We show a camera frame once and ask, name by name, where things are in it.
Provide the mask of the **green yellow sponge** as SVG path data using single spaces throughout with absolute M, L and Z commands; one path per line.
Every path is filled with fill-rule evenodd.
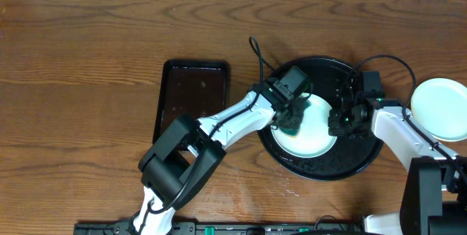
M 278 122 L 278 129 L 290 136 L 296 136 L 304 119 L 304 111 L 310 106 L 308 98 L 296 99 L 287 107 L 287 113 Z

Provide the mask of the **light green plate with stain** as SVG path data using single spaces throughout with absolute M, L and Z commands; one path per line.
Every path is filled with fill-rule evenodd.
M 436 139 L 466 139 L 466 86 L 447 78 L 426 80 L 411 100 L 415 120 Z

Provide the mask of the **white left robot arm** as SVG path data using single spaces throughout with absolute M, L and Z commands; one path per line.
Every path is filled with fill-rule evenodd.
M 144 201 L 131 233 L 167 234 L 174 213 L 205 186 L 228 147 L 270 125 L 298 128 L 312 90 L 309 80 L 268 79 L 216 115 L 176 118 L 139 162 Z

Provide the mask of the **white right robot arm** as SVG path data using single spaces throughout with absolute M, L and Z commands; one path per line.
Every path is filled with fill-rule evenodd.
M 408 171 L 399 211 L 364 217 L 365 233 L 466 233 L 466 158 L 430 136 L 398 99 L 346 99 L 329 112 L 328 133 L 374 136 Z

